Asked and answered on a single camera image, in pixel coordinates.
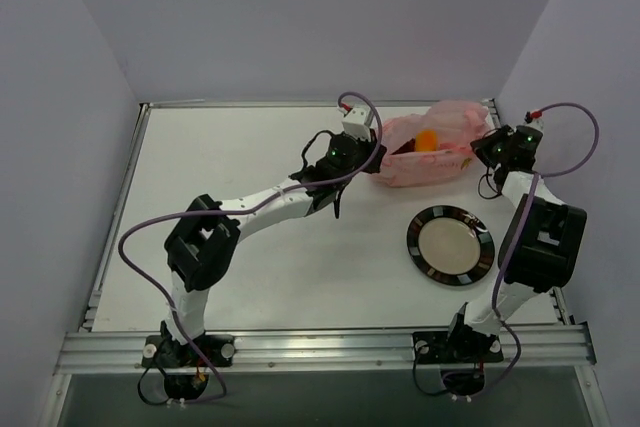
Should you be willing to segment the pink plastic bag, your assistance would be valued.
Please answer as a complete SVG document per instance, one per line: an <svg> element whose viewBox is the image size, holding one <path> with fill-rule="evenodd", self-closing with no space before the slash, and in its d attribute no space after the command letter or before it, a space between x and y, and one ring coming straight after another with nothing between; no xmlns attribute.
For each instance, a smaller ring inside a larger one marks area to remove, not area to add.
<svg viewBox="0 0 640 427"><path fill-rule="evenodd" d="M491 130L489 109L478 102L445 100L425 111L392 117L383 123L382 145L387 149L373 180L388 187L417 187L460 177L475 155L470 143ZM437 132L439 150L415 152L416 135Z"/></svg>

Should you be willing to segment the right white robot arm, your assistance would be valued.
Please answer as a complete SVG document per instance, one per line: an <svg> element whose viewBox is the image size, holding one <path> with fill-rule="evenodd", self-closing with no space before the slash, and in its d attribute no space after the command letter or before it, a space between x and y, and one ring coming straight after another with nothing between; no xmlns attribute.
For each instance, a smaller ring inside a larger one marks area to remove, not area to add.
<svg viewBox="0 0 640 427"><path fill-rule="evenodd" d="M501 127L471 143L515 212L500 246L493 285L460 308L443 337L455 359L486 355L505 321L529 300L565 286L573 275L587 214L552 194L534 172L542 138L542 121L533 120Z"/></svg>

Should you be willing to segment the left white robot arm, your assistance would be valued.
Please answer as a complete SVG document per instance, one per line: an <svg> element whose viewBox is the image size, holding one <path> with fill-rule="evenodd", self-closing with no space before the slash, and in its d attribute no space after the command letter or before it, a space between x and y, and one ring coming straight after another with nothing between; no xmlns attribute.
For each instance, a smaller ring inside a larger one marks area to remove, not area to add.
<svg viewBox="0 0 640 427"><path fill-rule="evenodd" d="M385 153L375 133L369 141L331 134L324 157L314 164L304 162L299 171L271 189L233 200L215 201L207 194L194 199L190 212L222 210L224 214L182 218L164 242L173 301L161 324L161 335L168 339L166 355L179 366L190 366L200 358L209 290L227 273L240 242L328 206L338 216L341 196L352 176L379 172Z"/></svg>

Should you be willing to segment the orange fake fruit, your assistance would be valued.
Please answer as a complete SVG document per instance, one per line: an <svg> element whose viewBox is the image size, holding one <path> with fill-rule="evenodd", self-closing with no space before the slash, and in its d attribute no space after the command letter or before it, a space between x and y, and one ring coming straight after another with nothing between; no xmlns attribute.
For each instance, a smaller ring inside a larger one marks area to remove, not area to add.
<svg viewBox="0 0 640 427"><path fill-rule="evenodd" d="M414 140L415 152L435 152L439 150L439 139L436 131L427 129L419 132Z"/></svg>

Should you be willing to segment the black rimmed ceramic plate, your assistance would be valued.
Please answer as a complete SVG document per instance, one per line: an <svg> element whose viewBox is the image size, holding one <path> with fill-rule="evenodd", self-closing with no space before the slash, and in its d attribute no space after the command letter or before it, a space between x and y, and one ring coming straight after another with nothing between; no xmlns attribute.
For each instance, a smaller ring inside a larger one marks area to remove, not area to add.
<svg viewBox="0 0 640 427"><path fill-rule="evenodd" d="M482 280L495 260L495 244L486 225L474 214L450 205L417 213L406 232L410 259L432 281L466 287Z"/></svg>

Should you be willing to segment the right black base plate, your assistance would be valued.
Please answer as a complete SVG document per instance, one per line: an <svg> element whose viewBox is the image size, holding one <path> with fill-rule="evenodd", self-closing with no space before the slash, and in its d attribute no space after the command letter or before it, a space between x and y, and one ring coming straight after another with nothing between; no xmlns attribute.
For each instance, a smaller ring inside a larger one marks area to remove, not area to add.
<svg viewBox="0 0 640 427"><path fill-rule="evenodd" d="M471 331L415 331L412 342L420 365L499 363L504 354L496 336Z"/></svg>

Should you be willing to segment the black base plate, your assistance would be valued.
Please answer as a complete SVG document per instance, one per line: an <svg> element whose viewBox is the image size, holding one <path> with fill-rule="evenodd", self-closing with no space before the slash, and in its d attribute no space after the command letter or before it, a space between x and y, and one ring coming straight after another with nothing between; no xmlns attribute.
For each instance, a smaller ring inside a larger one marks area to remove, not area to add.
<svg viewBox="0 0 640 427"><path fill-rule="evenodd" d="M235 355L235 338L231 335L203 334L195 345L215 367L229 367ZM205 362L189 344L181 345L170 335L151 335L145 339L141 366L162 368L205 366Z"/></svg>
<svg viewBox="0 0 640 427"><path fill-rule="evenodd" d="M415 331L412 342L420 365L499 363L504 354L496 336L471 331Z"/></svg>

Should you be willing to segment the aluminium front rail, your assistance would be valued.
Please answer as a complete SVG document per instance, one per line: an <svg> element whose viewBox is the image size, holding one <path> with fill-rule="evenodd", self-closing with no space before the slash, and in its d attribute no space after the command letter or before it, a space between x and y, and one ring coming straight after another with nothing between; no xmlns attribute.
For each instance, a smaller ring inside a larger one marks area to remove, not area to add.
<svg viewBox="0 0 640 427"><path fill-rule="evenodd" d="M524 325L514 328L522 345L519 367L593 365L595 351L585 325ZM409 369L412 328L235 331L229 367L219 371L319 372ZM56 374L134 374L143 371L147 332L69 334Z"/></svg>

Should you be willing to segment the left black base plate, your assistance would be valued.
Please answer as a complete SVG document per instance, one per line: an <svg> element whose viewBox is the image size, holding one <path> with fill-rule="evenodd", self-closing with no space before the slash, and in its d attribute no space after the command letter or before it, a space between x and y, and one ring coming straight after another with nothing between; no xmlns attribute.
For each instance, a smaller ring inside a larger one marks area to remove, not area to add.
<svg viewBox="0 0 640 427"><path fill-rule="evenodd" d="M235 355L235 338L231 335L203 334L195 345L215 367L229 367ZM181 345L170 335L151 335L145 339L141 366L162 368L205 366L205 362L189 344Z"/></svg>

